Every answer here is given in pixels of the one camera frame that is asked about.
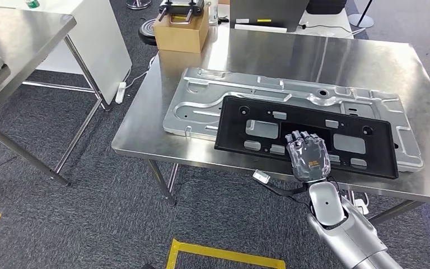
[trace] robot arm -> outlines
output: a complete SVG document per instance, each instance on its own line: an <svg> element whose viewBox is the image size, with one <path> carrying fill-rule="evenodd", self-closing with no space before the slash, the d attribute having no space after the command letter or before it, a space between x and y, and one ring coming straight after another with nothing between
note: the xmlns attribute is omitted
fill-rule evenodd
<svg viewBox="0 0 430 269"><path fill-rule="evenodd" d="M286 139L293 174L308 186L312 206L307 220L344 267L402 269L386 253L387 247L378 238L375 227L326 180L330 161L324 140L299 131L289 134ZM269 181L269 176L260 171L256 171L254 177L265 185Z"/></svg>

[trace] round hole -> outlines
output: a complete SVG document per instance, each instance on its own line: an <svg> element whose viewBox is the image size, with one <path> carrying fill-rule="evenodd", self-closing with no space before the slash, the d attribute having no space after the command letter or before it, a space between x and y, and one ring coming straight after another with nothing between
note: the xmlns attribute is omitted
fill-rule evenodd
<svg viewBox="0 0 430 269"><path fill-rule="evenodd" d="M242 106L240 107L240 113L242 115L248 115L248 113L250 113L250 109L247 106Z"/></svg>
<svg viewBox="0 0 430 269"><path fill-rule="evenodd" d="M371 136L373 134L373 129L370 126L363 126L362 131L364 135Z"/></svg>

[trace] black plastic panel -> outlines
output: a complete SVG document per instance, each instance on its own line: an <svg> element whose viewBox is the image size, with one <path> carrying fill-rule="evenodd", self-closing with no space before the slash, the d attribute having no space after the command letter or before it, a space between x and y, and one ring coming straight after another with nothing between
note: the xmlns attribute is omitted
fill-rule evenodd
<svg viewBox="0 0 430 269"><path fill-rule="evenodd" d="M286 119L275 118L273 112L285 113ZM278 137L271 139L246 134L248 120L276 123ZM338 122L338 127L327 127L326 120ZM325 140L329 154L339 156L339 162L331 162L333 169L390 179L398 177L395 145L389 122L268 101L226 96L223 99L215 149L291 161L287 151L284 155L279 155L270 153L270 149L272 145L286 146L284 136L295 130L316 133ZM336 149L335 134L363 139L364 154ZM245 141L258 142L261 149L246 149ZM352 164L352 159L364 160L367 166Z"/></svg>

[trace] stainless steel table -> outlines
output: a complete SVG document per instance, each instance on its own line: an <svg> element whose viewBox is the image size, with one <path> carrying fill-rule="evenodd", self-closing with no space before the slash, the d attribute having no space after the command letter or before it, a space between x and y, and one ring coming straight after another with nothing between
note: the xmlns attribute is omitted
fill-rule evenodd
<svg viewBox="0 0 430 269"><path fill-rule="evenodd" d="M67 90L87 91L96 95L94 107L55 169L49 168L0 132L1 143L24 157L49 177L64 185L69 183L59 175L60 170L98 107L102 106L104 109L108 109L102 98L101 91L91 77L73 41L67 35L75 25L76 21L71 15L0 8L0 57L2 57L8 70L10 70L10 75L4 82L0 83L0 103L6 100L23 83L62 39L68 45L90 85L90 89L67 86ZM46 84L36 84L36 86L54 87Z"/></svg>
<svg viewBox="0 0 430 269"><path fill-rule="evenodd" d="M170 203L175 173L166 186L154 160L252 173L255 169L288 179L289 163L214 150L214 142L166 133L162 121L182 71L189 67L268 77L364 87L401 97L425 162L423 170L395 180L333 171L341 188L406 201L372 219L378 223L430 203L430 79L409 44L324 38L212 28L202 54L160 51L112 147L122 155L149 159Z"/></svg>

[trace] white connector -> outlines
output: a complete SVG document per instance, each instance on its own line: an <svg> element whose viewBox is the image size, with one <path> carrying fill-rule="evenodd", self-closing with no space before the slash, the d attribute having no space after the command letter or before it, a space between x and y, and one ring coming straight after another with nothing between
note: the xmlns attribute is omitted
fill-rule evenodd
<svg viewBox="0 0 430 269"><path fill-rule="evenodd" d="M126 92L126 82L121 82L118 86L118 92L116 93L115 102L121 104L123 102L124 93Z"/></svg>
<svg viewBox="0 0 430 269"><path fill-rule="evenodd" d="M261 183L268 184L269 179L271 178L268 174L263 173L260 170L256 170L253 174L253 177Z"/></svg>

